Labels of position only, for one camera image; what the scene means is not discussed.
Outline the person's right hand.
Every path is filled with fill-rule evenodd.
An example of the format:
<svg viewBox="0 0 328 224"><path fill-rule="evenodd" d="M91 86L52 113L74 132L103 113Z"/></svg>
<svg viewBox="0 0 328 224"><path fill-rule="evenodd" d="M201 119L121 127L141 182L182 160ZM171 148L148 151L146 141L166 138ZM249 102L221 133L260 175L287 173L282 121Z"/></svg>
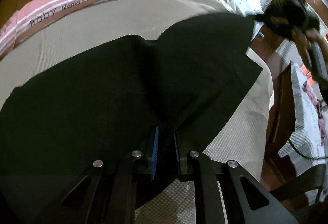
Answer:
<svg viewBox="0 0 328 224"><path fill-rule="evenodd" d="M316 29L307 30L305 33L302 31L292 30L292 37L296 44L297 50L306 68L314 76L315 72L312 69L312 62L309 59L309 50L311 50L311 43L318 42L321 49L325 63L327 64L327 41L322 37Z"/></svg>

